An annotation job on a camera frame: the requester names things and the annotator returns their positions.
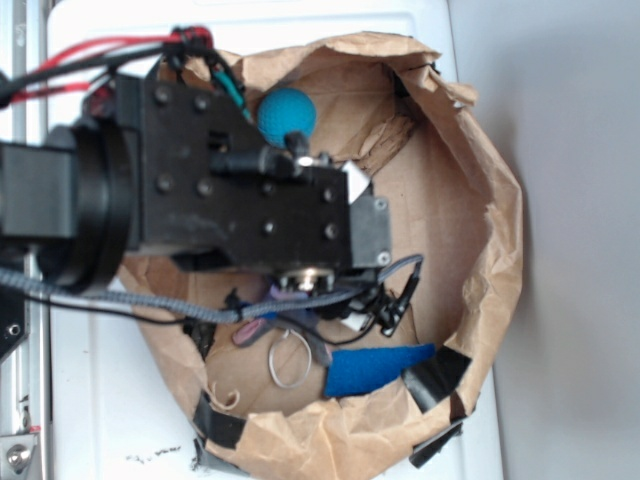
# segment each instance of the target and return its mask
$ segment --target red wire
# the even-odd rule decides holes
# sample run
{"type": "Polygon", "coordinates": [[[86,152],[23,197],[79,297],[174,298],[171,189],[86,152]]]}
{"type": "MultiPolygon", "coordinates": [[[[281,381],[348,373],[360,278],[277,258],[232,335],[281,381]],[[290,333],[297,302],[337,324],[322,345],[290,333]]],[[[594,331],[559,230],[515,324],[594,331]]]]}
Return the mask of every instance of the red wire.
{"type": "Polygon", "coordinates": [[[97,52],[93,55],[90,55],[87,58],[93,57],[93,56],[98,56],[98,55],[103,55],[109,51],[118,49],[118,48],[123,48],[123,47],[128,47],[128,46],[132,46],[132,45],[140,45],[142,43],[155,43],[155,42],[165,42],[165,43],[179,43],[181,41],[181,38],[179,35],[177,34],[172,34],[172,35],[162,35],[162,36],[149,36],[149,37],[131,37],[131,36],[118,36],[118,37],[104,37],[104,38],[96,38],[93,40],[87,40],[86,42],[82,42],[79,43],[77,45],[74,45],[72,47],[67,48],[66,50],[63,50],[62,52],[58,53],[56,56],[51,57],[50,59],[48,59],[47,61],[45,61],[42,65],[40,65],[38,67],[38,69],[36,70],[36,72],[40,72],[42,70],[46,70],[48,68],[51,67],[55,67],[57,65],[59,65],[60,63],[62,63],[63,61],[65,61],[66,59],[72,57],[73,55],[76,55],[80,52],[82,52],[83,50],[92,48],[92,47],[96,47],[98,45],[104,45],[104,44],[112,44],[112,43],[118,43],[119,45],[114,46],[111,49],[108,49],[106,51],[101,51],[101,52],[97,52]]]}
{"type": "Polygon", "coordinates": [[[50,59],[48,59],[47,61],[45,61],[42,65],[40,65],[40,67],[38,67],[38,69],[36,70],[36,72],[42,71],[42,70],[46,70],[48,68],[51,67],[55,67],[57,65],[59,65],[60,63],[62,63],[64,60],[72,57],[73,55],[76,55],[77,53],[82,52],[83,50],[86,50],[88,48],[92,48],[92,47],[96,47],[98,45],[105,45],[105,44],[111,44],[111,43],[117,43],[118,45],[115,45],[114,47],[107,49],[107,50],[103,50],[101,52],[97,52],[93,55],[89,55],[88,57],[85,58],[91,58],[91,57],[95,57],[98,55],[104,55],[107,52],[113,51],[113,50],[117,50],[119,48],[123,48],[123,47],[129,47],[132,45],[140,45],[143,43],[156,43],[156,42],[163,42],[163,43],[180,43],[182,41],[184,41],[184,38],[186,38],[187,40],[192,40],[194,37],[200,37],[202,39],[204,39],[205,41],[205,47],[207,48],[213,48],[213,36],[211,35],[211,32],[205,28],[205,27],[191,27],[191,28],[187,28],[185,30],[182,30],[182,34],[179,32],[174,32],[171,35],[155,35],[155,36],[146,36],[146,37],[136,37],[136,36],[112,36],[112,37],[103,37],[103,38],[95,38],[92,40],[87,40],[85,42],[79,43],[77,45],[74,45],[72,47],[67,48],[66,50],[63,50],[62,52],[58,53],[56,56],[51,57],[50,59]]]}
{"type": "Polygon", "coordinates": [[[40,90],[31,90],[29,92],[16,93],[11,98],[11,103],[25,102],[34,98],[48,97],[58,93],[85,92],[91,88],[90,82],[76,82],[58,87],[41,88],[40,90]]]}
{"type": "MultiPolygon", "coordinates": [[[[35,72],[41,72],[43,70],[47,70],[49,68],[53,68],[58,66],[60,63],[65,60],[73,57],[81,53],[84,50],[89,48],[97,47],[100,45],[112,45],[111,48],[103,49],[99,52],[86,55],[83,59],[97,57],[99,55],[104,55],[105,53],[109,53],[113,50],[118,50],[120,48],[130,47],[133,45],[140,45],[144,43],[180,43],[187,40],[192,40],[194,37],[200,37],[204,39],[205,46],[207,48],[213,48],[213,36],[211,32],[205,27],[190,27],[188,29],[184,29],[180,32],[174,32],[171,35],[156,35],[156,36],[145,36],[145,37],[135,37],[135,36],[112,36],[112,37],[103,37],[96,38],[92,40],[87,40],[85,42],[79,43],[72,47],[69,47],[62,52],[58,53],[54,57],[46,60],[42,65],[40,65],[35,72]]],[[[31,91],[22,91],[18,92],[11,98],[11,103],[24,102],[26,100],[30,100],[33,98],[41,98],[47,97],[49,95],[55,95],[58,93],[68,93],[68,92],[79,92],[86,91],[91,87],[90,82],[76,82],[69,83],[67,85],[61,85],[57,87],[47,87],[41,88],[39,90],[31,90],[31,91]]]]}

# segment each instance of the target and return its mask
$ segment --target metal ring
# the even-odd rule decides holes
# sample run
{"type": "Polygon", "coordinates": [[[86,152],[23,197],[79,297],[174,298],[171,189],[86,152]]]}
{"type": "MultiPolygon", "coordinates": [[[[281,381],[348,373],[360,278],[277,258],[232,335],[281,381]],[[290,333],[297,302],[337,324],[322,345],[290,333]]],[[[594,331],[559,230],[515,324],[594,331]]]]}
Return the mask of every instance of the metal ring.
{"type": "Polygon", "coordinates": [[[285,330],[282,337],[280,337],[278,340],[273,342],[273,345],[271,345],[271,348],[269,349],[269,372],[271,373],[271,378],[273,378],[274,383],[278,385],[280,388],[298,388],[307,379],[307,377],[309,376],[310,370],[311,370],[311,347],[309,347],[309,342],[307,342],[306,338],[304,338],[295,330],[289,330],[289,329],[285,330]],[[276,348],[278,347],[278,345],[280,345],[280,343],[282,343],[284,340],[287,339],[287,337],[289,336],[289,333],[292,333],[295,337],[298,338],[298,340],[300,340],[300,342],[302,342],[302,344],[307,350],[308,361],[307,361],[307,369],[304,372],[304,375],[302,375],[302,378],[300,380],[293,383],[283,383],[278,378],[278,375],[276,374],[276,369],[273,366],[273,357],[275,356],[276,348]]]}

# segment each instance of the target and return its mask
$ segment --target black metal bracket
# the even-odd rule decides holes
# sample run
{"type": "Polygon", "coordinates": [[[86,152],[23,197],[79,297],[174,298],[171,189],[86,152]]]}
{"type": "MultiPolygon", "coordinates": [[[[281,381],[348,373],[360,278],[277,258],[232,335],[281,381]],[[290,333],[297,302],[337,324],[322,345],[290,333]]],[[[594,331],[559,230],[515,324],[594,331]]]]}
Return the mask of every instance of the black metal bracket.
{"type": "MultiPolygon", "coordinates": [[[[22,269],[22,262],[0,262],[5,268],[22,269]]],[[[12,291],[0,289],[0,363],[27,338],[28,323],[24,299],[12,291]]]]}

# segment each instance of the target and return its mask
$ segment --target black wire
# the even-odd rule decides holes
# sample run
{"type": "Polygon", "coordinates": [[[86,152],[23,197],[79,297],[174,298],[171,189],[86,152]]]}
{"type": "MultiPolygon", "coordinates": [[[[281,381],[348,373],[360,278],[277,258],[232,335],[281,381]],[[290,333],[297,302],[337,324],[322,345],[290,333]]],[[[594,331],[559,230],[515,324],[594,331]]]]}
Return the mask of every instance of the black wire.
{"type": "Polygon", "coordinates": [[[219,63],[225,70],[225,73],[229,75],[236,88],[241,92],[238,80],[233,75],[231,67],[224,61],[220,54],[215,50],[210,50],[205,47],[197,45],[183,45],[174,43],[164,43],[157,47],[150,47],[135,52],[124,53],[120,55],[100,55],[91,57],[85,60],[78,60],[76,62],[68,63],[65,65],[59,65],[56,67],[47,68],[45,70],[23,75],[15,80],[6,82],[0,86],[0,99],[11,98],[16,93],[24,90],[27,86],[34,83],[41,83],[50,80],[54,77],[61,75],[67,75],[69,73],[78,72],[81,70],[87,70],[96,67],[105,67],[113,69],[124,65],[125,63],[139,60],[154,55],[177,55],[187,54],[202,56],[206,60],[213,60],[213,63],[219,63]]]}
{"type": "Polygon", "coordinates": [[[282,313],[279,313],[277,316],[283,322],[288,323],[289,325],[293,325],[294,327],[299,328],[300,330],[304,331],[305,333],[308,333],[309,335],[317,338],[318,340],[320,340],[323,343],[326,343],[327,345],[331,345],[332,347],[340,347],[342,345],[349,345],[351,343],[357,342],[358,340],[362,340],[364,337],[369,335],[369,333],[371,333],[371,330],[376,325],[376,322],[372,319],[369,322],[369,325],[367,325],[367,327],[360,334],[356,335],[355,337],[349,338],[348,340],[335,341],[335,340],[331,340],[329,338],[326,338],[326,337],[322,336],[320,333],[318,333],[313,328],[308,327],[307,325],[299,322],[298,320],[295,320],[294,318],[287,317],[286,315],[284,315],[282,313]]]}
{"type": "MultiPolygon", "coordinates": [[[[150,318],[150,317],[145,317],[143,315],[137,315],[135,313],[131,313],[131,312],[126,312],[126,311],[121,311],[121,310],[112,310],[112,309],[108,309],[108,308],[102,308],[102,307],[91,307],[88,305],[72,305],[69,303],[64,303],[64,302],[58,302],[55,300],[51,300],[48,298],[40,298],[40,297],[36,297],[33,295],[28,295],[26,293],[23,292],[16,292],[19,296],[21,296],[22,298],[24,298],[25,300],[31,301],[31,302],[35,302],[35,303],[39,303],[41,305],[46,305],[48,307],[54,307],[54,308],[63,308],[66,310],[75,310],[75,311],[80,311],[80,312],[84,312],[84,313],[98,313],[101,315],[115,315],[115,316],[119,316],[119,317],[123,317],[123,318],[127,318],[129,320],[135,320],[137,322],[142,322],[142,323],[148,323],[151,325],[159,325],[159,326],[172,326],[172,325],[186,325],[186,324],[197,324],[197,323],[209,323],[209,322],[201,322],[197,319],[194,318],[179,318],[176,320],[157,320],[155,318],[150,318]]],[[[366,337],[371,330],[373,329],[373,327],[375,326],[375,321],[370,321],[369,325],[367,325],[367,327],[357,336],[350,338],[348,340],[341,340],[341,341],[334,341],[331,340],[329,338],[326,338],[324,336],[322,336],[320,333],[318,333],[316,330],[304,325],[303,323],[288,317],[282,313],[278,314],[278,318],[280,320],[282,320],[285,323],[288,323],[290,325],[293,325],[301,330],[303,330],[305,333],[308,333],[309,335],[312,335],[314,337],[316,337],[318,340],[320,340],[323,343],[326,343],[327,345],[331,345],[334,347],[339,347],[342,345],[349,345],[351,343],[355,343],[358,340],[362,340],[364,337],[366,337]]]]}
{"type": "Polygon", "coordinates": [[[196,320],[194,320],[193,318],[179,318],[176,320],[164,321],[164,320],[157,320],[155,318],[145,317],[143,315],[137,315],[135,313],[125,312],[121,310],[112,310],[109,308],[101,308],[101,307],[91,307],[88,305],[72,305],[70,303],[63,303],[63,302],[51,300],[49,298],[36,297],[23,292],[16,292],[16,294],[18,294],[25,300],[46,305],[48,307],[64,308],[67,310],[76,310],[76,311],[85,312],[85,313],[99,313],[101,315],[116,315],[119,317],[128,318],[130,320],[136,320],[142,323],[149,323],[152,325],[170,326],[170,325],[185,325],[185,324],[196,323],[196,320]]]}

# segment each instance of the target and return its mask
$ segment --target screw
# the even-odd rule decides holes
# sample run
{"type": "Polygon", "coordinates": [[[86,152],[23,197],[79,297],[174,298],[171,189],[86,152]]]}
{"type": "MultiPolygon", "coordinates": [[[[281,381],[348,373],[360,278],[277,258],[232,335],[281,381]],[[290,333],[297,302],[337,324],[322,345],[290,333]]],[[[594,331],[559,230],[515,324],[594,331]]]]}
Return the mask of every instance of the screw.
{"type": "Polygon", "coordinates": [[[383,250],[378,254],[378,265],[380,265],[381,267],[384,267],[386,265],[389,265],[390,262],[391,262],[391,254],[389,252],[387,252],[386,250],[383,250]]]}
{"type": "Polygon", "coordinates": [[[322,198],[327,203],[333,203],[336,199],[336,192],[331,187],[327,187],[322,192],[322,198]]]}
{"type": "Polygon", "coordinates": [[[263,195],[266,195],[268,197],[270,197],[271,195],[273,195],[274,193],[276,193],[276,186],[274,183],[272,182],[264,182],[262,184],[262,193],[263,195]]]}
{"type": "Polygon", "coordinates": [[[153,98],[155,98],[158,105],[166,105],[171,100],[171,90],[165,85],[160,85],[153,92],[153,98]]]}
{"type": "Polygon", "coordinates": [[[17,473],[21,472],[31,460],[31,452],[24,445],[14,445],[7,452],[7,462],[17,473]]]}
{"type": "Polygon", "coordinates": [[[387,209],[387,201],[384,198],[376,198],[373,203],[376,210],[386,210],[387,209]]]}
{"type": "Polygon", "coordinates": [[[213,193],[213,183],[210,178],[202,178],[196,186],[198,193],[202,197],[210,197],[213,193]]]}
{"type": "Polygon", "coordinates": [[[193,105],[196,107],[196,111],[198,112],[206,112],[209,108],[209,98],[204,95],[198,95],[193,100],[193,105]]]}
{"type": "Polygon", "coordinates": [[[324,227],[324,236],[328,240],[335,240],[338,238],[338,226],[335,223],[330,223],[324,227]]]}
{"type": "Polygon", "coordinates": [[[17,323],[14,323],[13,325],[9,325],[7,327],[7,333],[12,337],[16,337],[20,335],[20,325],[18,325],[17,323]]]}
{"type": "Polygon", "coordinates": [[[276,232],[276,224],[272,220],[267,220],[262,226],[262,231],[266,235],[273,235],[276,232]]]}
{"type": "Polygon", "coordinates": [[[176,186],[176,181],[168,173],[161,173],[156,178],[156,188],[160,193],[169,193],[176,186]]]}

